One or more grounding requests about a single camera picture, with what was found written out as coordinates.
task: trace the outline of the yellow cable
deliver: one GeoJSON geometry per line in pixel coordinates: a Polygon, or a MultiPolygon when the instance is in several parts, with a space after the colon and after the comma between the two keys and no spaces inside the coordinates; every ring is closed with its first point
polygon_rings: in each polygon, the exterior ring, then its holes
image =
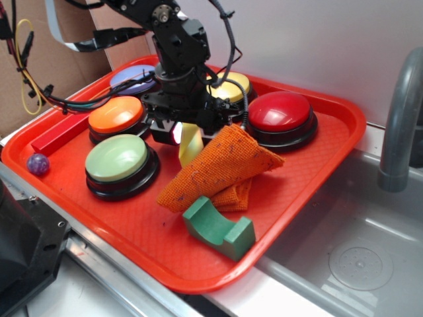
{"type": "Polygon", "coordinates": [[[18,65],[19,65],[19,68],[20,68],[20,74],[22,76],[22,89],[21,89],[22,104],[24,106],[25,111],[28,114],[30,114],[32,116],[35,116],[35,115],[37,115],[37,114],[39,114],[41,112],[41,108],[42,108],[42,93],[38,89],[38,86],[34,82],[34,79],[32,79],[32,77],[29,75],[28,71],[24,70],[24,67],[23,67],[23,64],[22,64],[22,60],[20,59],[20,50],[19,50],[18,38],[19,38],[19,30],[20,30],[20,27],[24,23],[27,23],[29,25],[30,30],[31,31],[34,31],[34,27],[32,26],[31,21],[29,21],[28,19],[22,19],[22,20],[20,20],[19,23],[18,23],[18,25],[17,25],[16,34],[15,34],[15,50],[16,50],[18,65]],[[38,98],[38,109],[35,112],[32,112],[32,111],[30,111],[28,109],[28,105],[27,105],[26,100],[25,100],[25,91],[24,91],[24,86],[25,86],[24,80],[25,79],[28,79],[28,81],[32,85],[32,88],[34,89],[34,92],[36,93],[36,96],[38,98]]]}

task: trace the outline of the button cap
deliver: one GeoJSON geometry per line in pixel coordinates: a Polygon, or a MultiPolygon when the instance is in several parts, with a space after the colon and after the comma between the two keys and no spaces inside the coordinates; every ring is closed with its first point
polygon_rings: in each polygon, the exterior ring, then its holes
{"type": "Polygon", "coordinates": [[[262,131],[289,131],[307,121],[310,108],[309,101],[300,94],[286,91],[270,92],[251,102],[249,121],[262,131]]]}
{"type": "MultiPolygon", "coordinates": [[[[219,78],[222,78],[223,73],[219,73],[217,75],[219,78]]],[[[232,79],[233,81],[236,81],[239,83],[245,90],[245,92],[248,94],[250,92],[250,80],[247,76],[235,73],[235,72],[229,72],[228,79],[232,79]]],[[[234,85],[233,83],[229,83],[225,81],[220,87],[218,88],[211,88],[211,95],[215,98],[220,98],[225,100],[226,98],[229,98],[229,101],[231,102],[238,102],[243,99],[243,93],[238,88],[238,86],[234,85]]]]}
{"type": "MultiPolygon", "coordinates": [[[[154,66],[151,65],[134,65],[117,73],[115,76],[112,77],[110,80],[110,86],[115,87],[118,86],[125,81],[129,81],[131,79],[141,79],[144,76],[148,75],[150,71],[154,71],[154,66]]],[[[128,94],[139,94],[141,92],[150,89],[151,87],[155,86],[157,83],[154,80],[149,80],[145,83],[135,84],[121,92],[119,95],[128,95],[128,94]]]]}
{"type": "Polygon", "coordinates": [[[98,133],[116,133],[136,123],[142,114],[143,107],[138,98],[119,96],[91,112],[88,123],[98,133]]]}
{"type": "Polygon", "coordinates": [[[91,150],[85,169],[97,181],[115,182],[136,172],[146,158],[143,139],[131,134],[116,135],[91,150]]]}

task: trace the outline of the purple button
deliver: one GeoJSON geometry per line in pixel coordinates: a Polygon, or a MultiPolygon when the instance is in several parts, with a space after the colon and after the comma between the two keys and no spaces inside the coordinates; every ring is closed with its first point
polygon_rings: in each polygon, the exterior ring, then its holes
{"type": "MultiPolygon", "coordinates": [[[[113,78],[110,80],[110,86],[116,87],[125,81],[129,81],[131,79],[141,79],[144,76],[148,75],[149,72],[154,71],[154,66],[151,65],[135,65],[128,68],[125,68],[124,70],[117,73],[113,78]]],[[[141,92],[144,92],[151,87],[156,85],[156,82],[153,79],[150,79],[149,81],[141,84],[136,84],[130,88],[127,88],[118,94],[120,95],[129,95],[129,94],[139,94],[141,92]]]]}

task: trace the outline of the bolt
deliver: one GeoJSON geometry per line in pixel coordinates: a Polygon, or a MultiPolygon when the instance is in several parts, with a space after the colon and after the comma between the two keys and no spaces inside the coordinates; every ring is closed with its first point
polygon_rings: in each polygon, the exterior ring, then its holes
{"type": "Polygon", "coordinates": [[[166,23],[169,20],[169,16],[166,13],[162,13],[159,17],[160,22],[166,23]]]}
{"type": "Polygon", "coordinates": [[[38,200],[38,197],[37,197],[37,196],[35,196],[35,195],[32,195],[32,196],[30,196],[30,197],[28,198],[28,200],[29,200],[30,202],[34,203],[35,201],[37,201],[37,200],[38,200]]]}

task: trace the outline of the sink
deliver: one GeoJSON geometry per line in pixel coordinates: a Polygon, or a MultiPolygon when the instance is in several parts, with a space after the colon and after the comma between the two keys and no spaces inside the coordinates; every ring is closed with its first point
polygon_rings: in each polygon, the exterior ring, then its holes
{"type": "Polygon", "coordinates": [[[257,268],[335,316],[421,316],[423,173],[392,194],[378,166],[354,150],[257,268]]]}

